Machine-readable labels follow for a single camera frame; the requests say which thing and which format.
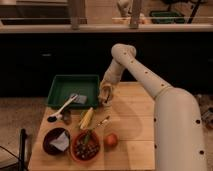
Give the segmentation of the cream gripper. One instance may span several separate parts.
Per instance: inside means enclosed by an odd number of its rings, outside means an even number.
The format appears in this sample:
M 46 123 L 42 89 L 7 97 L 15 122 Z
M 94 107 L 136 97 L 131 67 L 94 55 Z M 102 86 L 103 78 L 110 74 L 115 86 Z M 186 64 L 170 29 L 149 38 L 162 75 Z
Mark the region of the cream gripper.
M 106 99 L 108 95 L 113 98 L 113 86 L 110 83 L 102 84 L 99 88 L 99 100 Z

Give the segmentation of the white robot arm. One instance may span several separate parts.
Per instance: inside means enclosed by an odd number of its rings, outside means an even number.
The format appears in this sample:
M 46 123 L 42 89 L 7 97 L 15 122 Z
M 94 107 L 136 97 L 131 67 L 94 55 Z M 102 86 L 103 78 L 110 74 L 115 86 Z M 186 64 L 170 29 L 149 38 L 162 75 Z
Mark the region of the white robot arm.
M 136 48 L 117 43 L 112 61 L 100 83 L 98 100 L 111 103 L 124 71 L 144 87 L 154 100 L 156 171 L 207 171 L 201 112 L 188 91 L 166 82 L 136 59 Z

